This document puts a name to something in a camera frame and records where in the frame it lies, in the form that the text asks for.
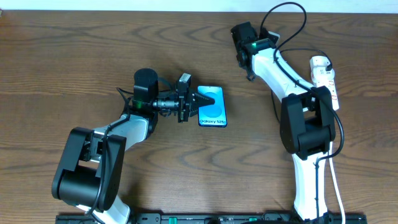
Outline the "blue Galaxy smartphone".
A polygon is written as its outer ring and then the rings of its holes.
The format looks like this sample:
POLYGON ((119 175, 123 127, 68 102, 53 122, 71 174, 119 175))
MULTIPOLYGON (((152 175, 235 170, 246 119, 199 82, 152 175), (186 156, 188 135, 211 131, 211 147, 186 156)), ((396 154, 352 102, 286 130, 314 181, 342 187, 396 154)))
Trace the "blue Galaxy smartphone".
POLYGON ((215 100, 213 105, 200 107, 198 124, 203 127, 225 128, 228 125, 223 89, 220 86, 198 86, 198 92, 215 100))

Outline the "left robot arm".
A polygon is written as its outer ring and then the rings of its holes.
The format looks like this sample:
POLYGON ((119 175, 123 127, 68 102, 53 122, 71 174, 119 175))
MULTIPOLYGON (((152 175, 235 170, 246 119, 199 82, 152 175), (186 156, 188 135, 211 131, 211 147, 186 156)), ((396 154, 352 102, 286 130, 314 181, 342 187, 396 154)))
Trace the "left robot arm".
POLYGON ((117 89, 124 102, 118 120, 100 128, 70 131, 52 195, 84 214, 58 215, 56 223, 130 223, 132 210, 118 195, 125 152, 154 132, 159 116, 174 114, 182 123, 200 107, 215 103, 190 88, 187 73, 163 91, 159 90, 161 81, 153 69, 138 70, 132 92, 117 89))

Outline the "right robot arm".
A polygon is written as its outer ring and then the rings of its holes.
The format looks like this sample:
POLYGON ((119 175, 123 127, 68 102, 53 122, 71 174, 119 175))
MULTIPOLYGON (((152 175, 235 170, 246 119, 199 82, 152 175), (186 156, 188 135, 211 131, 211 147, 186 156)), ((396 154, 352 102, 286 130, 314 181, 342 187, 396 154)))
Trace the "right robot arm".
POLYGON ((328 223, 321 158, 336 136, 330 90, 305 81, 287 64, 277 50, 277 34, 257 34, 250 22, 244 22, 234 26, 231 35, 237 61, 248 79, 263 79, 280 100, 280 138, 294 162, 297 218, 328 223))

